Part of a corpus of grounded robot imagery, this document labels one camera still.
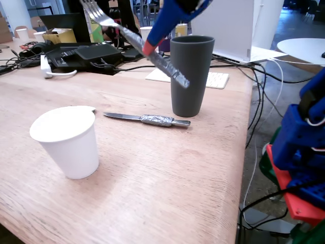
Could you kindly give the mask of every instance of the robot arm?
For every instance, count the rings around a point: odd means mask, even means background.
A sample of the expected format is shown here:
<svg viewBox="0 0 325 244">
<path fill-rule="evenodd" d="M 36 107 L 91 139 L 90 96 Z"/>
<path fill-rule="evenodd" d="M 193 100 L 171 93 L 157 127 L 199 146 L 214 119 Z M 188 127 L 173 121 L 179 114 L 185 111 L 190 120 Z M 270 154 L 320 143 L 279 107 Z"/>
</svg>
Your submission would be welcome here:
<svg viewBox="0 0 325 244">
<path fill-rule="evenodd" d="M 157 22 L 144 45 L 143 53 L 149 55 L 181 21 L 190 22 L 201 14 L 212 0 L 165 0 Z"/>
</svg>

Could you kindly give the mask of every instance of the white cable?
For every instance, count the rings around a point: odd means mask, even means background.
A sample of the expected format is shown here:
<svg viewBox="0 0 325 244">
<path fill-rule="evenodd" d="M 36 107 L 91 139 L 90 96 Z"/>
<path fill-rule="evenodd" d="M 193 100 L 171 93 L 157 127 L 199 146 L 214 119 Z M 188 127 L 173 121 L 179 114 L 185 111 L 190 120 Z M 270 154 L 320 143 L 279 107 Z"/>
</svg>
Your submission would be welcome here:
<svg viewBox="0 0 325 244">
<path fill-rule="evenodd" d="M 325 149 L 318 149 L 318 148 L 315 148 L 315 147 L 312 147 L 311 149 L 313 149 L 314 151 L 320 151 L 320 152 L 324 152 Z"/>
<path fill-rule="evenodd" d="M 306 121 L 310 126 L 321 126 L 322 124 L 325 124 L 325 117 L 321 122 L 319 122 L 317 124 L 313 124 L 312 122 L 310 122 L 310 120 L 308 118 L 306 119 Z"/>
<path fill-rule="evenodd" d="M 77 73 L 77 71 L 72 71 L 70 73 L 52 73 L 52 72 L 46 72 L 46 74 L 48 75 L 52 75 L 52 76 L 70 76 L 70 75 L 75 75 Z"/>
<path fill-rule="evenodd" d="M 272 113 L 273 110 L 274 110 L 274 107 L 276 106 L 276 104 L 278 103 L 278 101 L 279 101 L 279 99 L 280 99 L 280 96 L 281 96 L 281 93 L 282 93 L 282 89 L 283 89 L 284 76 L 283 76 L 283 70 L 282 70 L 280 64 L 279 64 L 278 62 L 276 62 L 275 60 L 273 60 L 273 59 L 268 59 L 268 60 L 274 62 L 274 63 L 279 67 L 279 69 L 280 69 L 280 72 L 281 72 L 281 88 L 280 88 L 279 95 L 278 95 L 278 97 L 277 97 L 277 99 L 276 99 L 276 101 L 275 101 L 275 103 L 274 103 L 274 106 L 272 107 L 272 109 L 271 109 L 270 113 L 268 114 L 268 116 L 267 116 L 267 117 L 263 120 L 263 122 L 260 124 L 260 126 L 259 126 L 259 128 L 258 128 L 258 130 L 256 131 L 255 134 L 257 134 L 257 133 L 259 132 L 259 130 L 260 130 L 260 128 L 262 127 L 262 125 L 264 124 L 264 122 L 265 122 L 265 121 L 270 117 L 271 113 Z M 256 136 L 254 137 L 254 145 L 255 145 L 255 163 L 254 163 L 254 169 L 253 169 L 252 177 L 250 178 L 250 181 L 249 181 L 249 184 L 248 184 L 247 191 L 246 191 L 245 196 L 244 196 L 243 208 L 245 208 L 245 206 L 246 206 L 246 198 L 247 198 L 247 195 L 248 195 L 248 192 L 249 192 L 249 189 L 250 189 L 250 185 L 251 185 L 251 183 L 252 183 L 252 181 L 253 181 L 253 178 L 254 178 L 254 175 L 255 175 L 255 171 L 256 171 L 256 166 L 257 166 Z M 256 225 L 256 224 L 258 224 L 259 222 L 265 220 L 269 215 L 268 215 L 266 218 L 264 218 L 264 219 L 262 219 L 262 220 L 260 220 L 260 221 L 258 221 L 258 222 L 256 222 L 256 223 L 253 223 L 253 224 L 247 222 L 247 220 L 246 220 L 246 216 L 245 216 L 245 212 L 244 212 L 244 215 L 243 215 L 243 216 L 244 216 L 244 220 L 245 220 L 245 222 L 246 222 L 247 224 L 249 224 L 249 225 Z"/>
<path fill-rule="evenodd" d="M 280 61 L 280 62 L 285 62 L 285 63 L 290 63 L 290 64 L 297 64 L 297 65 L 318 65 L 318 64 L 311 64 L 311 63 L 299 63 L 299 62 L 291 62 L 291 61 L 286 61 L 286 60 L 280 60 L 280 59 L 277 59 L 277 58 L 271 58 L 271 59 L 268 59 L 268 60 L 277 60 L 277 61 Z"/>
</svg>

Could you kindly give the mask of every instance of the gray cup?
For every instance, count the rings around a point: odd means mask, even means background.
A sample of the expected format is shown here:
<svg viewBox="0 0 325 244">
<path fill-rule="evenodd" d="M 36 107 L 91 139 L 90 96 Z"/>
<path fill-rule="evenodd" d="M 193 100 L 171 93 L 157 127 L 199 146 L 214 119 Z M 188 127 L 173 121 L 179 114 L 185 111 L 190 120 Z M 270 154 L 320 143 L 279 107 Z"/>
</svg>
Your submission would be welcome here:
<svg viewBox="0 0 325 244">
<path fill-rule="evenodd" d="M 184 89 L 172 79 L 173 112 L 180 117 L 196 116 L 201 108 L 209 74 L 213 37 L 186 36 L 171 40 L 171 62 L 189 80 Z"/>
</svg>

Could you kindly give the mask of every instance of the paper cup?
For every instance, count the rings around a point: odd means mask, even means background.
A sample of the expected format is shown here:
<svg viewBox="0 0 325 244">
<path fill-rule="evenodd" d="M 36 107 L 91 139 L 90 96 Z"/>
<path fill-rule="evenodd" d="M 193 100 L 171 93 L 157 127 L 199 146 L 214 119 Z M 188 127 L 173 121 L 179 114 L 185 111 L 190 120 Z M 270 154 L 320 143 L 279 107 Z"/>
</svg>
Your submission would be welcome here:
<svg viewBox="0 0 325 244">
<path fill-rule="evenodd" d="M 45 32 L 36 32 L 36 33 L 34 33 L 34 36 L 36 38 L 36 41 L 38 41 L 38 42 L 45 42 L 45 40 L 43 38 L 43 34 L 44 33 Z"/>
<path fill-rule="evenodd" d="M 29 41 L 28 30 L 27 29 L 17 29 L 16 32 L 18 33 L 19 38 L 23 42 Z"/>
<path fill-rule="evenodd" d="M 142 39 L 144 41 L 147 41 L 148 35 L 151 32 L 151 30 L 152 30 L 152 26 L 147 26 L 147 27 L 141 27 L 140 28 L 141 36 L 142 36 Z"/>
<path fill-rule="evenodd" d="M 51 110 L 35 120 L 30 136 L 70 179 L 82 179 L 99 166 L 94 130 L 95 115 L 88 109 L 64 107 Z"/>
</svg>

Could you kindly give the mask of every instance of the white keyboard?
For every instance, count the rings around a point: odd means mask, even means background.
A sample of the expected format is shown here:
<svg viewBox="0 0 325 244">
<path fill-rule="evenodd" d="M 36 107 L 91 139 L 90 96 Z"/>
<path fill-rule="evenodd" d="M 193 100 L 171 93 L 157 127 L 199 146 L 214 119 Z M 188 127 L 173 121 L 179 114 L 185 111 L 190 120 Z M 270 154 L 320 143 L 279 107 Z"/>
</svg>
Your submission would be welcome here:
<svg viewBox="0 0 325 244">
<path fill-rule="evenodd" d="M 209 72 L 206 87 L 215 88 L 215 89 L 224 89 L 228 79 L 229 79 L 229 74 Z M 146 80 L 171 82 L 171 79 L 163 71 L 159 69 L 155 69 L 154 71 L 152 71 L 146 77 Z"/>
</svg>

